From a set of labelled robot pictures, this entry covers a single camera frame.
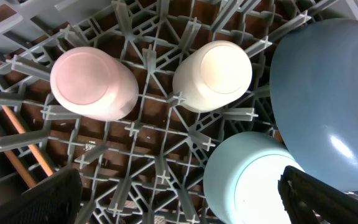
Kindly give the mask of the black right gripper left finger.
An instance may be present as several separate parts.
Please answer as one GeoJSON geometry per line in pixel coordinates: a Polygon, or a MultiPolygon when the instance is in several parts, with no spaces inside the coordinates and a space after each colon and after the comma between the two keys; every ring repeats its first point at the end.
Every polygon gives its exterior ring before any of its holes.
{"type": "Polygon", "coordinates": [[[74,223],[82,188],[78,170],[64,167],[19,198],[0,205],[0,224],[74,223]]]}

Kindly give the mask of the light blue bowl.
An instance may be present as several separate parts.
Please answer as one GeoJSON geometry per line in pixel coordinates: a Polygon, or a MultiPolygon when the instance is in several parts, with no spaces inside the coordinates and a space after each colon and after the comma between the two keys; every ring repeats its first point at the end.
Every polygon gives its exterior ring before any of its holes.
{"type": "Polygon", "coordinates": [[[278,191],[286,166],[299,168],[287,148],[266,134],[249,131],[227,138],[204,170],[211,211],[224,223],[289,223],[278,191]]]}

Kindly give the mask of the dark blue plate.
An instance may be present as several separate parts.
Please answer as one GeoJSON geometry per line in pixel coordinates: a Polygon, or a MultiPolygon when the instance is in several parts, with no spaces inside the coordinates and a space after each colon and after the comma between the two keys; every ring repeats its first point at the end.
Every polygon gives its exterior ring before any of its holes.
{"type": "Polygon", "coordinates": [[[270,98],[301,168],[358,190],[358,21],[328,19],[287,34],[270,66],[270,98]]]}

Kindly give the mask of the cream white cup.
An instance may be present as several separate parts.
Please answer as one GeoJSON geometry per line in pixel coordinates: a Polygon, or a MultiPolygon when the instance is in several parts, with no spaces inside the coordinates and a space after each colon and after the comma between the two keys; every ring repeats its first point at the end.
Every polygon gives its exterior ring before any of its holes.
{"type": "Polygon", "coordinates": [[[239,99],[250,87],[253,71],[246,52],[238,45],[210,42],[179,64],[173,92],[180,106],[195,113],[216,110],[239,99]]]}

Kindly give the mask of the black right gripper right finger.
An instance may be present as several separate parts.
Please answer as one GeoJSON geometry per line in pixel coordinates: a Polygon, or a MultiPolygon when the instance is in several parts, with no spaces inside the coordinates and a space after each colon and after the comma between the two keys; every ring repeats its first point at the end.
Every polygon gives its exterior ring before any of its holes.
{"type": "Polygon", "coordinates": [[[358,223],[358,199],[293,166],[286,166],[278,192],[292,223],[358,223]]]}

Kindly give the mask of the pink cup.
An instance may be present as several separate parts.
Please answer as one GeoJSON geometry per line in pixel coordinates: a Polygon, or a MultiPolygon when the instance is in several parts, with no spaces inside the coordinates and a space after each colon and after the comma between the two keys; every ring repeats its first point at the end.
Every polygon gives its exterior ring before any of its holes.
{"type": "Polygon", "coordinates": [[[50,87],[64,108],[100,121],[127,116],[139,94],[135,75],[94,47],[76,47],[63,53],[52,67],[50,87]]]}

